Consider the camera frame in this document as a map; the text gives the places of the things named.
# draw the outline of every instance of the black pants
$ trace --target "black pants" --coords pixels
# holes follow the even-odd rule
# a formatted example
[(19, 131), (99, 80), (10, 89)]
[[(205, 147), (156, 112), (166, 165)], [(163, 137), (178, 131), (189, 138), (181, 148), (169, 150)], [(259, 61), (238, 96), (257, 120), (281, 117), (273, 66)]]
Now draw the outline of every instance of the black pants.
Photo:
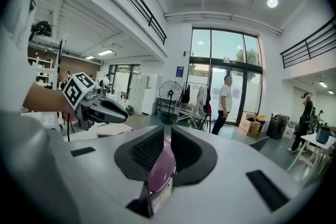
[(309, 127), (309, 123), (304, 123), (304, 122), (300, 123), (299, 131), (297, 132), (297, 134), (295, 136), (294, 143), (292, 145), (292, 150), (293, 151), (298, 149), (300, 141), (301, 141), (302, 146), (303, 146), (304, 140), (301, 138), (301, 136), (307, 134), (308, 127)]
[(215, 135), (218, 135), (220, 129), (223, 127), (225, 121), (226, 121), (226, 118), (222, 119), (224, 113), (222, 110), (218, 110), (218, 118), (214, 124), (214, 127), (212, 129), (212, 132), (213, 134)]

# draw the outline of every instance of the pipe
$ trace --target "pipe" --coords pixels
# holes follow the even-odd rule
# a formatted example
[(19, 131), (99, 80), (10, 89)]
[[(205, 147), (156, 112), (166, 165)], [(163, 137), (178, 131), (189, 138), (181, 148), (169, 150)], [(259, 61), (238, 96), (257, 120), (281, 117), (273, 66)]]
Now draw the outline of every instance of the pipe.
[(168, 13), (165, 15), (166, 20), (184, 20), (184, 19), (221, 19), (221, 20), (231, 20), (234, 22), (241, 22), (249, 24), (255, 27), (262, 28), (273, 34), (281, 35), (282, 31), (276, 27), (270, 26), (258, 20), (250, 19), (244, 16), (235, 15), (231, 13), (222, 12), (180, 12), (180, 13)]

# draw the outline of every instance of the cable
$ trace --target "cable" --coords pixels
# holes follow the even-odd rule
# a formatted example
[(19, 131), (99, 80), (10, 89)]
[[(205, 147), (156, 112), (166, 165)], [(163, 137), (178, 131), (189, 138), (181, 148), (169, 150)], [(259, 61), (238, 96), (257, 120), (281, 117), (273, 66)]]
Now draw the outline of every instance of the cable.
[(69, 121), (70, 121), (70, 113), (68, 113), (68, 128), (67, 128), (67, 133), (68, 133), (68, 142), (70, 142), (70, 136), (69, 136)]

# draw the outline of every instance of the cardboard box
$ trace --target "cardboard box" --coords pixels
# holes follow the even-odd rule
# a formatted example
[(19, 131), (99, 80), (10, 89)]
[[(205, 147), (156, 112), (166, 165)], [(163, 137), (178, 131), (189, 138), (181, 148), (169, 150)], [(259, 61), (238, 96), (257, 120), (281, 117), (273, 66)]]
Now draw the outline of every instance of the cardboard box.
[(239, 124), (239, 128), (246, 134), (250, 136), (254, 136), (258, 134), (260, 127), (259, 122), (251, 122), (247, 120), (241, 120)]
[(241, 120), (247, 120), (249, 118), (253, 118), (255, 120), (256, 119), (256, 114), (252, 113), (252, 112), (243, 112)]

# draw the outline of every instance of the black rubber pad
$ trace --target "black rubber pad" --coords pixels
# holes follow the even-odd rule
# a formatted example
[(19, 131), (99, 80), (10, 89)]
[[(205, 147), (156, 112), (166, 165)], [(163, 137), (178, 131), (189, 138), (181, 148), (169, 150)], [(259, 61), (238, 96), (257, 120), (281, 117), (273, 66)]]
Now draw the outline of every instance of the black rubber pad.
[(114, 161), (127, 178), (146, 182), (163, 150), (163, 140), (163, 126), (158, 126), (119, 146)]
[(80, 148), (79, 150), (71, 151), (71, 154), (73, 155), (73, 157), (77, 157), (80, 155), (88, 154), (93, 151), (96, 151), (93, 147), (84, 147)]
[(279, 209), (289, 201), (261, 170), (252, 171), (246, 175), (271, 211)]
[(198, 184), (215, 168), (216, 150), (204, 140), (172, 127), (171, 148), (176, 160), (176, 174), (173, 186)]

